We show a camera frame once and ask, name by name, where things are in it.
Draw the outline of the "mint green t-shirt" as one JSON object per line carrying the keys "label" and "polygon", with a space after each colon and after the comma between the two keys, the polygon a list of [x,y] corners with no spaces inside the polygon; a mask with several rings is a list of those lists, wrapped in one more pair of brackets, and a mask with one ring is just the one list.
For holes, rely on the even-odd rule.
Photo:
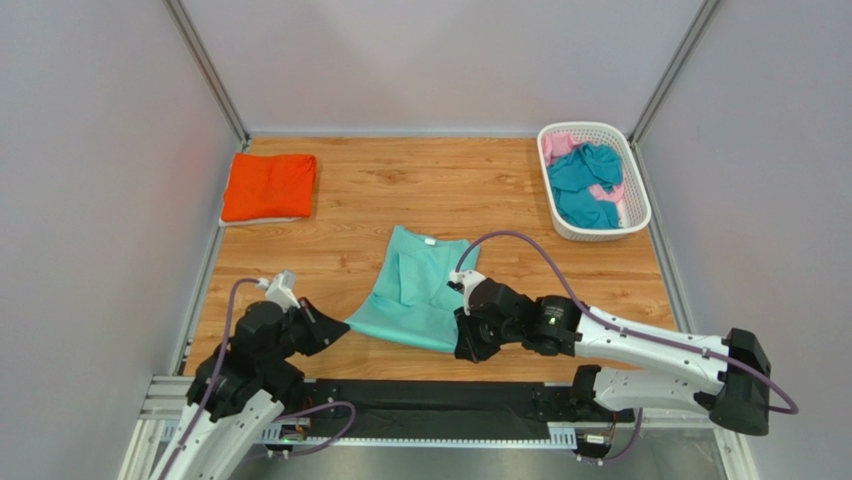
{"label": "mint green t-shirt", "polygon": [[448,286],[458,264],[476,267],[480,249],[466,239],[438,240],[396,225],[379,275],[345,323],[384,341],[451,354],[458,342],[454,312],[463,297]]}

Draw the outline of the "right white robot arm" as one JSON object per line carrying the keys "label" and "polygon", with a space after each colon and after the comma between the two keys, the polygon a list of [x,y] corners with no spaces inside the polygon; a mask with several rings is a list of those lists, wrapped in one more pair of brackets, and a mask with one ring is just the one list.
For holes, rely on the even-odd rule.
{"label": "right white robot arm", "polygon": [[448,285],[463,296],[455,312],[458,359],[480,363],[518,343],[542,356],[614,360],[635,369],[582,366],[573,397],[609,411],[689,411],[740,434],[769,432],[772,367],[747,330],[724,337],[667,331],[569,297],[531,299],[473,270],[451,273]]}

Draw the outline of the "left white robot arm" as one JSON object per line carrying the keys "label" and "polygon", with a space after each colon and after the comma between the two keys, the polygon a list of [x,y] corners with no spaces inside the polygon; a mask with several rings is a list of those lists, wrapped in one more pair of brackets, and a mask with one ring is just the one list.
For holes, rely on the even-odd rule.
{"label": "left white robot arm", "polygon": [[350,330],[305,298],[282,307],[251,304],[233,334],[196,371],[187,404],[154,479],[226,479],[272,422],[308,423],[323,410],[355,407],[330,398],[308,398],[304,373],[289,363],[295,354],[316,355]]}

